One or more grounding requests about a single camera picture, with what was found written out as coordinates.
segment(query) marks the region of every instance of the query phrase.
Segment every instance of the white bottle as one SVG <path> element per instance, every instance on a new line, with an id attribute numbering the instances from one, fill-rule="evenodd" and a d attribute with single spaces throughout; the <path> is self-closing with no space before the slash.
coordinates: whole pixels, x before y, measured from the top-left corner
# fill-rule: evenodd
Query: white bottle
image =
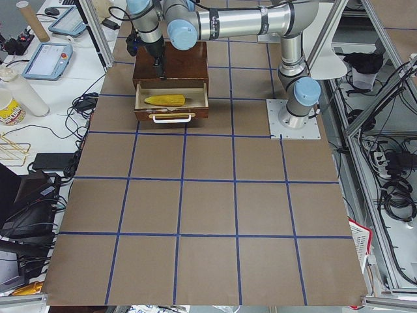
<path id="1" fill-rule="evenodd" d="M 42 117 L 50 112 L 49 106 L 27 80 L 12 68 L 0 68 L 0 79 L 6 83 L 5 87 L 12 92 L 13 98 L 24 105 L 33 115 Z"/>

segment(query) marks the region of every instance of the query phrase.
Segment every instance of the yellow corn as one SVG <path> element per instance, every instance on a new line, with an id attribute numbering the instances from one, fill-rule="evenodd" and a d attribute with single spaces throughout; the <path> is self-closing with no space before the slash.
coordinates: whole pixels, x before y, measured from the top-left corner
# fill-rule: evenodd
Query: yellow corn
<path id="1" fill-rule="evenodd" d="M 183 106 L 185 97 L 182 94 L 151 96 L 145 99 L 145 103 L 154 106 Z"/>

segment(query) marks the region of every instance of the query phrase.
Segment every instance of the yellow can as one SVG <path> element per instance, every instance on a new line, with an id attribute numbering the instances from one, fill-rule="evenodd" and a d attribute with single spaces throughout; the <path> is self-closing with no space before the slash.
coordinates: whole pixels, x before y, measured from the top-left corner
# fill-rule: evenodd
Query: yellow can
<path id="1" fill-rule="evenodd" d="M 8 89 L 0 89 L 0 122 L 7 126 L 23 121 L 26 111 L 13 99 Z"/>

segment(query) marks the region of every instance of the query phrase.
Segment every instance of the computer mouse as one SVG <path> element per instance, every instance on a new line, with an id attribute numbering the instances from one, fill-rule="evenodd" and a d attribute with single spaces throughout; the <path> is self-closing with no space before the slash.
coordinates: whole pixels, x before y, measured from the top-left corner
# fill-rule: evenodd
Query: computer mouse
<path id="1" fill-rule="evenodd" d="M 56 16 L 56 15 L 59 15 L 60 12 L 57 8 L 46 8 L 45 9 L 45 14 L 46 15 L 51 15 L 51 16 Z"/>

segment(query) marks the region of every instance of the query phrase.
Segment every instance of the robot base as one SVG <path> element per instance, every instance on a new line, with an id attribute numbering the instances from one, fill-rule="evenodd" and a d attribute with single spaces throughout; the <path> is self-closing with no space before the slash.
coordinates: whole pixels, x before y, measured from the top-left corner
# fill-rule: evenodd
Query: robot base
<path id="1" fill-rule="evenodd" d="M 306 125 L 301 129 L 291 129 L 282 125 L 278 119 L 278 114 L 282 107 L 287 103 L 287 100 L 266 100 L 266 107 L 268 110 L 269 130 L 271 139 L 298 139 L 298 140 L 319 140 L 320 131 L 317 125 L 316 118 L 308 119 Z M 310 115 L 314 114 L 314 109 L 311 109 Z"/>

